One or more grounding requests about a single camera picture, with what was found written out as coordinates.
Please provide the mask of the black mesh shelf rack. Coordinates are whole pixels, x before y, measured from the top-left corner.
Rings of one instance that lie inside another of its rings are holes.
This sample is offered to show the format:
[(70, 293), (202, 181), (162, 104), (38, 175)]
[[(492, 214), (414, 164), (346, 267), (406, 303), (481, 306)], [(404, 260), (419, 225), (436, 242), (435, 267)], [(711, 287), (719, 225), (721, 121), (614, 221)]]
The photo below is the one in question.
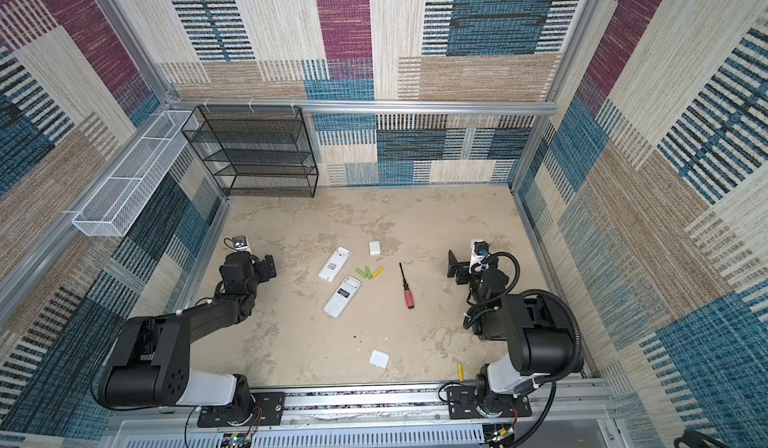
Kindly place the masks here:
[(226, 196), (315, 195), (317, 159), (298, 108), (199, 105), (181, 133)]

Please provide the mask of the pink handled screwdriver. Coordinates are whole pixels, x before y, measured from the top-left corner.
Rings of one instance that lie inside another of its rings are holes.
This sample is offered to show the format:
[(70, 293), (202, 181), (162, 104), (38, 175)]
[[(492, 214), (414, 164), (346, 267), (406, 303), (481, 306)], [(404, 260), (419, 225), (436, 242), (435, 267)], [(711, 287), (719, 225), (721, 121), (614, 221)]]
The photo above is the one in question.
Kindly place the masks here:
[(402, 277), (402, 284), (403, 284), (403, 290), (404, 290), (404, 299), (405, 303), (408, 309), (413, 309), (415, 307), (415, 302), (413, 298), (412, 291), (410, 290), (409, 284), (406, 280), (404, 269), (401, 263), (399, 263), (399, 268), (401, 272)]

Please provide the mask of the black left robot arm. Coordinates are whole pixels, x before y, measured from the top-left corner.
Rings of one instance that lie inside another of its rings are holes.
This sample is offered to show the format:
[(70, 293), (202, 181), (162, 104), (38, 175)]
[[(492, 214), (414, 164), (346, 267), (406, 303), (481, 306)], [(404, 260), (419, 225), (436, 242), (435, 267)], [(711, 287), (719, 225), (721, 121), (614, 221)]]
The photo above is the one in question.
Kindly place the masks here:
[(133, 317), (118, 334), (94, 397), (113, 411), (190, 406), (223, 423), (240, 423), (255, 410), (247, 378), (191, 367), (191, 345), (251, 316), (260, 284), (277, 276), (275, 262), (248, 251), (228, 254), (221, 280), (203, 304), (158, 316)]

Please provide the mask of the red and white remote control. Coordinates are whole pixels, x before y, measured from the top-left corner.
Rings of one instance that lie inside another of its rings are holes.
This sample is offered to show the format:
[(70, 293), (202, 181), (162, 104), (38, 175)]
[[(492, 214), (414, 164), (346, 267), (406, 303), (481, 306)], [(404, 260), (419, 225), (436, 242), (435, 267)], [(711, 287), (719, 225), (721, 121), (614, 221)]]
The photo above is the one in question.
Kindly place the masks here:
[(339, 318), (361, 286), (362, 283), (356, 278), (345, 277), (324, 306), (323, 311), (331, 318)]

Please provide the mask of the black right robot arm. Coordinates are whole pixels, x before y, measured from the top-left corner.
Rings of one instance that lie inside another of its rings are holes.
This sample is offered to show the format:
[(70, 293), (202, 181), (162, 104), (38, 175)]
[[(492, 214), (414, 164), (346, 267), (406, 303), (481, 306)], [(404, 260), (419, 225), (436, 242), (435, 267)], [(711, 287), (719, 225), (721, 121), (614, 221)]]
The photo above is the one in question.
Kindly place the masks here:
[(520, 447), (543, 426), (557, 384), (582, 370), (584, 342), (576, 316), (557, 295), (515, 289), (521, 265), (509, 252), (474, 243), (469, 260), (448, 255), (448, 277), (468, 288), (462, 326), (483, 341), (506, 345), (473, 382), (445, 382), (437, 390), (453, 419), (485, 419), (490, 447)]

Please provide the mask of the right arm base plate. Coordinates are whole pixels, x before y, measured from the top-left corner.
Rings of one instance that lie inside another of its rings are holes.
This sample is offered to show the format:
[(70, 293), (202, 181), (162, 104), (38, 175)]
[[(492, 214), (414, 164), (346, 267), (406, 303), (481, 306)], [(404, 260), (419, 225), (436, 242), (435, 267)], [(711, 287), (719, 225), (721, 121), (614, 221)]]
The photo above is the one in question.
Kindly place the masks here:
[(523, 396), (480, 392), (474, 386), (451, 384), (439, 392), (451, 420), (527, 418), (532, 409)]

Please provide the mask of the white mesh wall basket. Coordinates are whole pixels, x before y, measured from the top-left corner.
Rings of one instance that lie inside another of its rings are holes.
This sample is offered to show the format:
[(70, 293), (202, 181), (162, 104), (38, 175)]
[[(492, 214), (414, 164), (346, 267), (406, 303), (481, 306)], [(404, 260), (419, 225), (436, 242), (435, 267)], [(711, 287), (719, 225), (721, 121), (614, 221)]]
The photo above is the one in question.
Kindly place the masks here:
[(191, 113), (168, 110), (153, 121), (75, 214), (72, 225), (88, 237), (123, 237), (179, 157), (182, 128)]

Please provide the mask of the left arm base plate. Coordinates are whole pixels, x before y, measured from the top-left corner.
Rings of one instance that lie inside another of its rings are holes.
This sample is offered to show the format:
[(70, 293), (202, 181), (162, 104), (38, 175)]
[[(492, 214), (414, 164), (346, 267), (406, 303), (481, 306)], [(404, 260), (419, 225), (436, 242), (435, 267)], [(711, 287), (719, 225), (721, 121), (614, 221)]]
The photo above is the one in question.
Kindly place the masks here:
[(285, 398), (285, 392), (257, 392), (226, 406), (203, 406), (196, 425), (199, 428), (278, 426)]

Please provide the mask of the white battery cover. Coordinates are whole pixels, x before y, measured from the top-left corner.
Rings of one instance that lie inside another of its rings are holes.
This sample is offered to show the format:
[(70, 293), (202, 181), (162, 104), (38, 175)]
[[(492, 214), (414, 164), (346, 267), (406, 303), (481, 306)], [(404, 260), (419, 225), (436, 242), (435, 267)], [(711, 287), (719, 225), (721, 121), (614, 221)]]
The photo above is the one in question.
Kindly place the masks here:
[(369, 253), (371, 256), (379, 256), (381, 254), (381, 244), (379, 241), (371, 241), (369, 243)]
[(390, 355), (386, 352), (374, 349), (369, 357), (369, 363), (380, 369), (386, 369), (390, 361)]

